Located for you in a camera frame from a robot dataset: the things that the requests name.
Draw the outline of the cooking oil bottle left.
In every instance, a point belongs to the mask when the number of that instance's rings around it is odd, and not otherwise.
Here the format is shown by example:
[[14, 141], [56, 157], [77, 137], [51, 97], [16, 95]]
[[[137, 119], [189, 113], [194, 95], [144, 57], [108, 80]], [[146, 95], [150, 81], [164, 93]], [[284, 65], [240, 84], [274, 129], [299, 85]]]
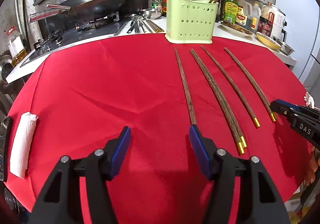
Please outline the cooking oil bottle left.
[[15, 67], [27, 56], [27, 49], [22, 40], [21, 34], [14, 26], [7, 31], [8, 47], [12, 56], [12, 66]]

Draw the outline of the white tissue roll left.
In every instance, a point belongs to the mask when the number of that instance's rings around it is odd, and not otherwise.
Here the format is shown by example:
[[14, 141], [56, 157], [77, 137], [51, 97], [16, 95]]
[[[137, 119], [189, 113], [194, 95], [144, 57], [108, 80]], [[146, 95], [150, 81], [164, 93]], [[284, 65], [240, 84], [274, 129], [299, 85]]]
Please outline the white tissue roll left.
[[25, 179], [28, 158], [38, 116], [30, 112], [20, 117], [10, 155], [10, 172]]

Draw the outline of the white tissue right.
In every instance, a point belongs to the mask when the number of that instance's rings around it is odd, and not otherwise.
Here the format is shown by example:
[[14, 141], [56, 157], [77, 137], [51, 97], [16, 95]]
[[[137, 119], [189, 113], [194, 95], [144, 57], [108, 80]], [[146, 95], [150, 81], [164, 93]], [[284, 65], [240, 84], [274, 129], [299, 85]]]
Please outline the white tissue right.
[[311, 109], [315, 108], [315, 101], [314, 101], [313, 97], [308, 92], [305, 93], [304, 101], [305, 101], [306, 107], [309, 107]]

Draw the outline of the green label bottle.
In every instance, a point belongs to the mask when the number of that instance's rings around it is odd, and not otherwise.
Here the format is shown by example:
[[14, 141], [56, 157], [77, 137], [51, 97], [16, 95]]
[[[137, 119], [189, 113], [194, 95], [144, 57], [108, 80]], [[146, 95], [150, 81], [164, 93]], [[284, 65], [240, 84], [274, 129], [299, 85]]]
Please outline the green label bottle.
[[225, 7], [224, 7], [223, 20], [234, 24], [237, 14], [238, 14], [238, 1], [237, 0], [226, 0]]

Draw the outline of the yellow bowl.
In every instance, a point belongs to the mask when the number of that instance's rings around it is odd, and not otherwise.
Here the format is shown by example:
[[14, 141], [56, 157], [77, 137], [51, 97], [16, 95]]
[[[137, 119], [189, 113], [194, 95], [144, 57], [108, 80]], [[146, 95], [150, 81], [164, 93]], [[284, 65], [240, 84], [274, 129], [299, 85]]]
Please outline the yellow bowl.
[[272, 50], [280, 50], [281, 46], [279, 43], [277, 43], [275, 40], [271, 39], [267, 35], [264, 35], [263, 33], [256, 32], [257, 39], [266, 47], [272, 49]]

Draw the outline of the wooden chopstick three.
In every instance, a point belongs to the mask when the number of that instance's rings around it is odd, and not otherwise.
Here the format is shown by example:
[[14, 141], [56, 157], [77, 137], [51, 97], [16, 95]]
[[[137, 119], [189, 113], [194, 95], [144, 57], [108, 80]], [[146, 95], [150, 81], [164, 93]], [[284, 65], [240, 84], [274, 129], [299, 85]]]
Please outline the wooden chopstick three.
[[192, 102], [191, 95], [190, 95], [190, 92], [189, 92], [187, 79], [185, 77], [185, 73], [184, 73], [184, 70], [183, 70], [181, 59], [180, 59], [179, 53], [178, 53], [176, 48], [174, 49], [174, 52], [175, 52], [175, 56], [176, 56], [176, 60], [177, 60], [177, 64], [178, 64], [178, 68], [179, 68], [179, 72], [180, 72], [180, 77], [181, 77], [181, 80], [182, 80], [184, 95], [185, 95], [187, 108], [188, 108], [188, 114], [189, 114], [189, 118], [190, 118], [190, 124], [191, 125], [195, 125], [196, 124], [196, 117], [195, 117], [193, 102]]

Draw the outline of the steel bowl with food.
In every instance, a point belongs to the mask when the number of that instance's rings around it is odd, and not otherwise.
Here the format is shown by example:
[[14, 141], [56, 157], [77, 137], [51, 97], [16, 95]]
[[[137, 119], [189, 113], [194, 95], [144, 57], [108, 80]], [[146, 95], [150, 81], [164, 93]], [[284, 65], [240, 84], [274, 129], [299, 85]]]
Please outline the steel bowl with food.
[[277, 37], [274, 36], [273, 39], [281, 46], [280, 51], [285, 55], [289, 56], [295, 52], [289, 45], [287, 45], [285, 42], [281, 41]]

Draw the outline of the black wok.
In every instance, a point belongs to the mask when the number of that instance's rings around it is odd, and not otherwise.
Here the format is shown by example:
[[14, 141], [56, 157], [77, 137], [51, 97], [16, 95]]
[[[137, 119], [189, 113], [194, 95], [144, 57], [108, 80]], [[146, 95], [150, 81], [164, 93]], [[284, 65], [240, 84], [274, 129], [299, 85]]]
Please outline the black wok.
[[29, 23], [61, 15], [63, 12], [66, 12], [67, 17], [75, 20], [80, 20], [81, 18], [85, 21], [99, 19], [109, 13], [116, 12], [125, 1], [126, 0], [91, 0], [74, 7], [48, 4], [46, 11], [32, 13], [29, 17]]

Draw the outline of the wooden chopstick eight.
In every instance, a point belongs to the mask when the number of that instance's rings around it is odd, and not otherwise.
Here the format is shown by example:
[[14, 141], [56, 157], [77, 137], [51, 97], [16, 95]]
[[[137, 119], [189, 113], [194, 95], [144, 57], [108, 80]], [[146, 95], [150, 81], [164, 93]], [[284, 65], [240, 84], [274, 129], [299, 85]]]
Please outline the wooden chopstick eight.
[[224, 47], [224, 51], [232, 58], [232, 60], [236, 63], [236, 65], [240, 68], [240, 70], [244, 73], [245, 77], [248, 79], [252, 87], [254, 88], [255, 92], [257, 93], [258, 97], [260, 98], [261, 102], [263, 103], [265, 109], [270, 116], [271, 121], [274, 123], [277, 120], [277, 116], [271, 111], [271, 104], [267, 99], [265, 93], [262, 91], [260, 86], [257, 84], [253, 76], [248, 72], [245, 66], [235, 57], [235, 55], [226, 47]]

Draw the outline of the wooden chopstick six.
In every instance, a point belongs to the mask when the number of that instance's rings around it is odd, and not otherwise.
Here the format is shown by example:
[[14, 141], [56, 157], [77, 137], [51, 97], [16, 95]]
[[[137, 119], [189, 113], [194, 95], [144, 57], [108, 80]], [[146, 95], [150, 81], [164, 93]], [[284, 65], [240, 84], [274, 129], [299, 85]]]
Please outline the wooden chopstick six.
[[251, 106], [249, 105], [248, 101], [246, 100], [246, 98], [244, 97], [244, 95], [242, 94], [240, 89], [238, 88], [238, 86], [234, 83], [232, 78], [228, 75], [228, 73], [221, 66], [221, 64], [213, 57], [213, 55], [204, 46], [201, 46], [201, 48], [209, 56], [209, 58], [214, 62], [214, 64], [219, 68], [219, 70], [221, 71], [223, 76], [227, 79], [229, 84], [232, 86], [232, 88], [234, 89], [235, 93], [237, 94], [237, 96], [239, 97], [240, 101], [242, 102], [243, 106], [245, 107], [247, 113], [249, 114], [250, 118], [252, 119], [255, 128], [259, 128], [260, 127], [260, 123], [259, 123], [255, 113], [253, 112]]

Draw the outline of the red tablecloth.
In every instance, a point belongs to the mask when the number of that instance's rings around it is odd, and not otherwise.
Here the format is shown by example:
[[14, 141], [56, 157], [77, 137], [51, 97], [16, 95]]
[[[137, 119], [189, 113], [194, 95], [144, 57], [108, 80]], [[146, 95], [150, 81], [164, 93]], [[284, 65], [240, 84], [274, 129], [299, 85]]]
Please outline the red tablecloth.
[[268, 100], [304, 104], [305, 88], [285, 64], [262, 46], [216, 37], [205, 48], [238, 86], [260, 127], [219, 68], [198, 44], [171, 44], [160, 33], [102, 39], [51, 53], [31, 75], [9, 115], [17, 128], [25, 112], [38, 116], [25, 179], [8, 175], [7, 188], [27, 209], [59, 158], [88, 156], [119, 136], [132, 139], [119, 175], [108, 190], [120, 223], [200, 223], [212, 183], [201, 174], [188, 140], [189, 114], [176, 48], [201, 133], [236, 156], [225, 117], [193, 49], [226, 97], [247, 141], [244, 158], [257, 156], [283, 200], [304, 180], [310, 144], [285, 118], [274, 123], [242, 71], [245, 66]]

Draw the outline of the gas stove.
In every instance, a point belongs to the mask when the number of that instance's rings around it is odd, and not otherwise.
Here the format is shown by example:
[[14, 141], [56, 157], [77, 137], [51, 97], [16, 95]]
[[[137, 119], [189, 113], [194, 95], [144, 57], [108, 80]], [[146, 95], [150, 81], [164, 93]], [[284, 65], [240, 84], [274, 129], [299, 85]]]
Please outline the gas stove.
[[86, 28], [84, 25], [80, 26], [79, 29], [69, 29], [67, 31], [57, 30], [53, 32], [49, 38], [46, 40], [39, 40], [34, 44], [35, 50], [20, 64], [24, 66], [31, 61], [38, 59], [44, 54], [48, 54], [54, 50], [62, 48], [63, 46], [68, 46], [72, 43], [80, 42], [86, 39], [105, 36], [105, 35], [114, 35], [126, 21], [129, 20], [128, 16], [125, 16], [118, 22], [101, 24], [95, 27], [93, 24], [89, 25], [89, 28]]

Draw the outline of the green utensil holder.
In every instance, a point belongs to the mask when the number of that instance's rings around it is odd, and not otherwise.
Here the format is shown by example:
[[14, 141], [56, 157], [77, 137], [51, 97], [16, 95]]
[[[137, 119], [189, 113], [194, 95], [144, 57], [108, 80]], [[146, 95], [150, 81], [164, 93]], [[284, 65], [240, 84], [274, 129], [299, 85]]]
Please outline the green utensil holder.
[[211, 44], [218, 3], [167, 0], [165, 38], [174, 44]]

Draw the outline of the large soy sauce jug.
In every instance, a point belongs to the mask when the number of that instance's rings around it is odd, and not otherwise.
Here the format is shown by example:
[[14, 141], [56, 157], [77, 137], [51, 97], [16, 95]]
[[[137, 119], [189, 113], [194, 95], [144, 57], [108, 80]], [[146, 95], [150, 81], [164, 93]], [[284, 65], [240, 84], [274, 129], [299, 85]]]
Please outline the large soy sauce jug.
[[250, 30], [252, 23], [252, 14], [252, 4], [250, 4], [247, 0], [239, 0], [238, 13], [235, 18], [235, 23], [247, 30]]

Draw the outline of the plate of cooked food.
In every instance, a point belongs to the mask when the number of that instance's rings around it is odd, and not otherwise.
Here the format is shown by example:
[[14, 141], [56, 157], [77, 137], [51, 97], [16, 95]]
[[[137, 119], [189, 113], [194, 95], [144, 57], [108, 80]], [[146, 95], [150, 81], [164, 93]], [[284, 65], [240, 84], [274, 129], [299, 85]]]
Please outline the plate of cooked food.
[[222, 26], [227, 32], [235, 36], [250, 37], [250, 38], [253, 37], [253, 33], [243, 28], [242, 26], [239, 26], [230, 22], [225, 22], [225, 21], [220, 21], [219, 25]]

